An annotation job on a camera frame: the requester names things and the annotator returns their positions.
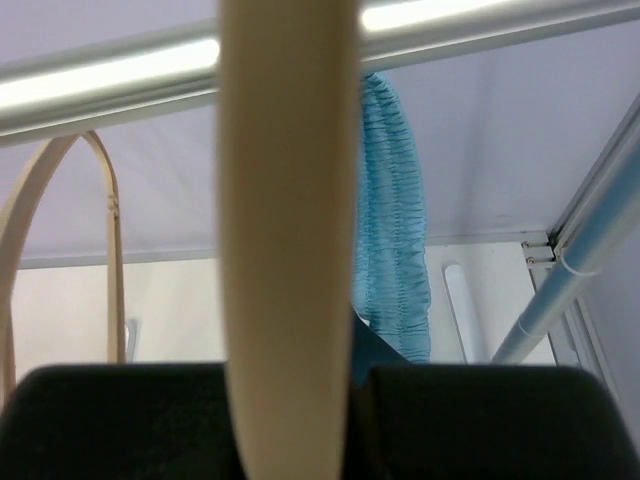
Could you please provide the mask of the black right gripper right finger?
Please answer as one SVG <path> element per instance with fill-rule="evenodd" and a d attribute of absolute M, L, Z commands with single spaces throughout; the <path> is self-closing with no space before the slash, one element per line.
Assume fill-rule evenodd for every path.
<path fill-rule="evenodd" d="M 350 394 L 347 479 L 636 479 L 601 383 L 575 368 L 384 366 Z"/>

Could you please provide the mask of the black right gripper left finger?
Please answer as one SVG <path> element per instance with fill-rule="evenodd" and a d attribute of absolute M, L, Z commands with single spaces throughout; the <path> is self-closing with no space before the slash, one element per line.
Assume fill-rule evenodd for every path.
<path fill-rule="evenodd" d="M 241 479 L 224 369 L 57 365 L 1 414 L 4 479 Z"/>

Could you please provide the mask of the blue shorts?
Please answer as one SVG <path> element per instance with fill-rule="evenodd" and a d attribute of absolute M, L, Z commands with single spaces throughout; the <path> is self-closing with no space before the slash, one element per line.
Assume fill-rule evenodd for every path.
<path fill-rule="evenodd" d="M 379 364 L 421 364 L 431 354 L 427 214 L 414 138 L 383 74 L 362 78 L 360 101 L 352 274 L 356 385 Z"/>

